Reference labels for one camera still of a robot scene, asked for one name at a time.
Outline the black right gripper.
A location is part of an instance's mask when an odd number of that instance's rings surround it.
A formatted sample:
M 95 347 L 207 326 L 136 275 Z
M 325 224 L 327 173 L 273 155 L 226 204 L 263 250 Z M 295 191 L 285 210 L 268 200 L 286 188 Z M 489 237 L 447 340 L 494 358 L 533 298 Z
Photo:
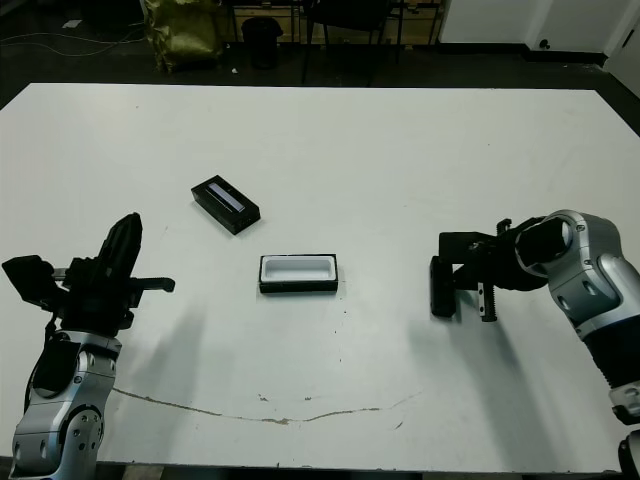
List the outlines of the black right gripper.
M 511 219 L 503 219 L 496 225 L 496 236 L 489 240 L 489 254 L 481 265 L 464 264 L 454 272 L 456 290 L 483 291 L 483 322 L 497 320 L 495 291 L 533 291 L 545 285 L 545 278 L 524 270 L 518 261 L 516 240 L 520 233 L 542 221 L 530 218 L 512 228 Z

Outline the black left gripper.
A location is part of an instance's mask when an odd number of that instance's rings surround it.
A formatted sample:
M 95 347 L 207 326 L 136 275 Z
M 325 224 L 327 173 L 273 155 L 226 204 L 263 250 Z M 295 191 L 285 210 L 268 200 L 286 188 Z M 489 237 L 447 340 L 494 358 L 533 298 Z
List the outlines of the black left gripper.
M 131 327 L 144 292 L 174 291 L 171 278 L 132 275 L 142 232 L 140 215 L 128 214 L 110 228 L 98 257 L 75 258 L 53 270 L 60 285 L 53 315 L 62 329 L 115 336 Z

